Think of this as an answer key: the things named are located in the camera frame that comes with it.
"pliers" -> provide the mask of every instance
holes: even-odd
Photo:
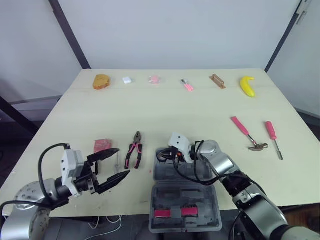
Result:
[[[140,140],[141,140],[141,134],[140,134],[139,131],[137,131],[136,134],[133,137],[133,143],[130,144],[129,151],[128,151],[127,155],[126,155],[124,169],[128,169],[129,168],[130,157],[131,157],[131,154],[134,151],[135,147],[136,147],[136,150],[138,152],[138,158],[136,160],[136,164],[135,164],[134,168],[135,169],[139,168],[141,157],[142,157],[142,146],[143,146],[140,143]]]

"white eraser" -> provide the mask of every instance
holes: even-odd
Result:
[[[126,77],[122,78],[122,80],[123,80],[124,84],[130,84],[130,83],[132,83],[131,78],[130,78],[130,77],[128,77],[128,76],[126,76]]]

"screwdriver shaft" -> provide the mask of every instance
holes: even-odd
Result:
[[[282,157],[282,154],[281,154],[280,149],[279,149],[279,147],[278,147],[277,141],[274,140],[274,143],[275,143],[276,152],[278,153],[279,159],[280,159],[280,160],[283,160],[284,158]]]

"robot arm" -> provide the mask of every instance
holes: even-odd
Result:
[[[307,228],[288,226],[281,210],[266,196],[260,186],[252,183],[253,181],[240,170],[237,164],[220,150],[216,141],[206,140],[203,143],[191,145],[185,136],[174,132],[169,146],[182,153],[187,163],[193,163],[196,158],[207,162],[217,177],[230,174],[219,180],[232,197],[233,203],[241,210],[239,219],[254,239],[319,239],[319,234]],[[198,153],[195,156],[195,149],[198,147]]]
[[[79,197],[85,191],[102,194],[120,183],[129,174],[129,170],[108,178],[103,184],[99,184],[96,173],[91,170],[95,162],[109,158],[118,151],[116,148],[103,150],[88,156],[87,161],[84,161],[80,151],[65,149],[61,160],[62,177],[43,181],[50,199],[44,196],[39,181],[24,186],[14,200],[38,203],[41,206],[15,204],[2,227],[1,240],[39,240],[48,227],[51,210],[68,204],[69,197]]]

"gray plastic case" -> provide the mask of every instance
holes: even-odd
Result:
[[[153,179],[149,215],[149,230],[152,233],[178,232],[215,232],[222,228],[221,215],[216,189],[213,185],[204,186],[181,177],[171,160],[159,162],[154,157]],[[213,177],[209,166],[197,161],[196,169],[201,180]],[[187,177],[195,179],[194,165],[179,163],[179,171]],[[198,215],[182,216],[181,208],[197,206]],[[154,216],[155,210],[170,209],[171,217]]]

